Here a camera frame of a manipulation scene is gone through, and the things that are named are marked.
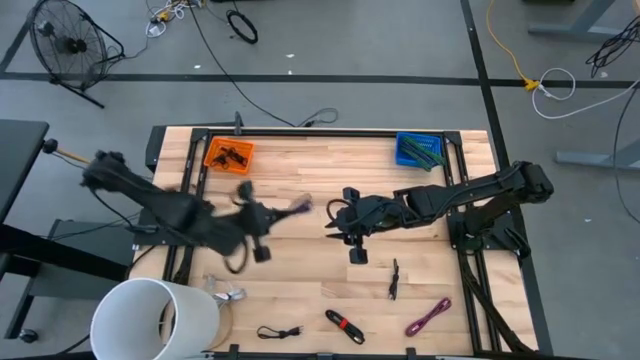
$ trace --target gray floor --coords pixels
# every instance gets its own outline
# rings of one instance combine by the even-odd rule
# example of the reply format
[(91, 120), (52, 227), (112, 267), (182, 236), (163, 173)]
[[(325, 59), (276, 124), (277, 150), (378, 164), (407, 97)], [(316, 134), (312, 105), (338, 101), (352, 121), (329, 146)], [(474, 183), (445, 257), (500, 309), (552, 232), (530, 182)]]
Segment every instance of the gray floor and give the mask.
[[(7, 48), (33, 0), (0, 3), (0, 48)], [(150, 0), (152, 5), (161, 1)], [(78, 1), (102, 26), (113, 31), (134, 53), (144, 45), (146, 6), (142, 0)], [(510, 59), (485, 29), (488, 0), (471, 0), (487, 69), (491, 78), (515, 79)], [(619, 0), (602, 25), (623, 27), (633, 16), (630, 0)], [(497, 0), (494, 29), (521, 61), (523, 71), (539, 77), (550, 67), (564, 67), (588, 79), (584, 60), (597, 49), (590, 43), (533, 37), (526, 22), (568, 22), (586, 1), (574, 6), (527, 5)], [(254, 21), (261, 40), (251, 47), (230, 39), (230, 29), (199, 11), (216, 55), (237, 74), (347, 74), (475, 77), (459, 2), (451, 0), (273, 0), (240, 2)], [(226, 4), (213, 4), (224, 14)], [(640, 47), (598, 75), (596, 80), (635, 80)], [(149, 42), (149, 50), (124, 62), (116, 73), (218, 74), (195, 26), (187, 16)], [(13, 72), (42, 72), (31, 44), (20, 47), (9, 67)], [(322, 107), (336, 107), (339, 127), (419, 127), (489, 129), (478, 87), (390, 84), (242, 83), (242, 89), (271, 111), (299, 121)], [(566, 103), (540, 99), (547, 113), (567, 112), (617, 93), (579, 89)], [(246, 103), (229, 84), (195, 82), (104, 82), (89, 90), (107, 108), (100, 110), (45, 82), (0, 81), (0, 118), (44, 120), (49, 135), (72, 151), (90, 156), (96, 149), (125, 153), (132, 168), (143, 166), (151, 126), (228, 121), (240, 110), (251, 125), (277, 125)], [(547, 322), (556, 354), (597, 359), (635, 359), (640, 330), (640, 242), (638, 224), (622, 209), (608, 170), (560, 166), (556, 150), (611, 151), (615, 122), (623, 100), (574, 118), (549, 122), (531, 108), (531, 96), (518, 88), (493, 88), (511, 160), (540, 163), (556, 187), (544, 205), (524, 207)], [(621, 145), (635, 139), (640, 125), (640, 98), (627, 113)], [(8, 222), (44, 234), (55, 218), (114, 219), (77, 184), (79, 171), (58, 159), (41, 156), (25, 184)], [(640, 213), (634, 173), (622, 174), (623, 192)], [(123, 213), (137, 207), (118, 196), (106, 198)], [(0, 326), (13, 311), (23, 279), (0, 284)], [(39, 299), (27, 319), (42, 341), (25, 345), (0, 340), (3, 357), (59, 351), (81, 338), (96, 303)]]

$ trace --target black fan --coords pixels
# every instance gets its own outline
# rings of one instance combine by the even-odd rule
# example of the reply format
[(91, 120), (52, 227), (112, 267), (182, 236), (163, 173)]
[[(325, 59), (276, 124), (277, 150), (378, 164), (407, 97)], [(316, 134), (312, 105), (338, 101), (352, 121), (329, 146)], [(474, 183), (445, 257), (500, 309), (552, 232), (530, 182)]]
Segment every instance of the black fan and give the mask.
[[(39, 0), (29, 16), (31, 44), (51, 83), (104, 108), (84, 92), (107, 76), (111, 64), (125, 57), (122, 44), (67, 0)], [(102, 34), (120, 47), (118, 54), (107, 54)]]

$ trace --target wooden tabletop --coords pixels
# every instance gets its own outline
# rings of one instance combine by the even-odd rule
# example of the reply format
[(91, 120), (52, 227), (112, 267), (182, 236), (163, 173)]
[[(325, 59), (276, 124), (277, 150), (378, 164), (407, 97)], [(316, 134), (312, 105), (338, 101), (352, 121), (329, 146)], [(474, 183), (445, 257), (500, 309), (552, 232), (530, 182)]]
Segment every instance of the wooden tabletop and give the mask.
[[(190, 134), (189, 127), (167, 128), (154, 184), (180, 186)], [(470, 177), (493, 173), (496, 168), (487, 133), (461, 131), (461, 135)], [(396, 189), (444, 185), (442, 167), (427, 173), (395, 165), (393, 138), (243, 136), (242, 140), (256, 145), (248, 177), (208, 173), (204, 197), (216, 205), (218, 213), (234, 210), (225, 193), (247, 178), (254, 183), (257, 200), (267, 206), (286, 207), (291, 200), (310, 193), (315, 209), (276, 224), (265, 239), (272, 260), (255, 264), (250, 256), (246, 271), (240, 275), (227, 272), (214, 251), (195, 251), (190, 286), (204, 287), (203, 277), (211, 274), (223, 280), (219, 282), (221, 290), (228, 281), (248, 293), (246, 299), (233, 304), (232, 333), (218, 350), (239, 344), (242, 352), (404, 354), (407, 347), (414, 347), (418, 354), (472, 353), (458, 262), (443, 219), (428, 227), (366, 238), (367, 265), (350, 264), (349, 247), (325, 237), (328, 230), (324, 225), (329, 221), (325, 205), (340, 198), (343, 187), (355, 187), (363, 196), (392, 196)], [(191, 181), (196, 183), (195, 175)], [(161, 278), (166, 252), (166, 247), (150, 252), (131, 276)], [(391, 301), (387, 296), (394, 258), (400, 266), (400, 285), (398, 300)], [(496, 307), (521, 340), (537, 348), (517, 259), (508, 251), (496, 250), (485, 251), (485, 258)], [(407, 325), (443, 297), (452, 299), (451, 309), (417, 336), (406, 337)], [(488, 349), (486, 320), (482, 308), (476, 307), (483, 345)], [(324, 314), (327, 309), (339, 312), (364, 331), (364, 345), (355, 344), (330, 323)], [(222, 312), (218, 340), (230, 326), (229, 315)], [(262, 325), (279, 330), (303, 325), (304, 332), (284, 340), (261, 340), (256, 329)]]

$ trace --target plastic basket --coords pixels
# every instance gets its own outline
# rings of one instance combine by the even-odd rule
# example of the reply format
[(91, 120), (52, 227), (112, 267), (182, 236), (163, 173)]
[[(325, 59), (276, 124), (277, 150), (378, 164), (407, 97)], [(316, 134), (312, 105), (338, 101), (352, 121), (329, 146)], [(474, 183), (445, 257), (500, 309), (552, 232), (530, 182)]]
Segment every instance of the plastic basket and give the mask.
[[(442, 144), (439, 137), (399, 132), (396, 135), (396, 164), (413, 166), (413, 167), (421, 167), (420, 165), (418, 165), (417, 161), (415, 161), (411, 156), (407, 155), (404, 151), (400, 149), (400, 144), (402, 143), (402, 139), (404, 137), (410, 137), (415, 141), (417, 141), (425, 149), (431, 151), (434, 154), (442, 156), (442, 146), (441, 146)], [(430, 163), (432, 166), (438, 165), (433, 160), (429, 160), (427, 162)]]
[[(209, 150), (207, 151), (207, 156), (205, 157), (204, 164), (205, 166), (211, 167), (216, 171), (245, 175), (249, 172), (249, 166), (251, 166), (251, 159), (253, 158), (253, 147), (253, 144), (250, 142), (214, 137), (211, 145), (209, 145)], [(224, 154), (223, 148), (233, 148), (238, 152), (238, 154), (246, 157), (247, 166), (242, 166), (242, 164), (239, 164), (233, 160), (228, 160), (229, 167), (224, 169), (222, 166), (215, 163), (213, 160), (217, 156)]]

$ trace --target white bucket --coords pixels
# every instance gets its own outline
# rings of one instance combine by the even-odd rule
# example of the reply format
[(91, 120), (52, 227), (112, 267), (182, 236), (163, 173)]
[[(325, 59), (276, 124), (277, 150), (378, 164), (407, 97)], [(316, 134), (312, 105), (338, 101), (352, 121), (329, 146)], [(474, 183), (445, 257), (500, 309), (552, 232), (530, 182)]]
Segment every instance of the white bucket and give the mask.
[[(165, 345), (158, 324), (170, 301), (175, 327)], [(184, 359), (206, 350), (219, 325), (216, 301), (203, 290), (131, 279), (113, 288), (98, 305), (91, 322), (91, 348), (98, 360)]]

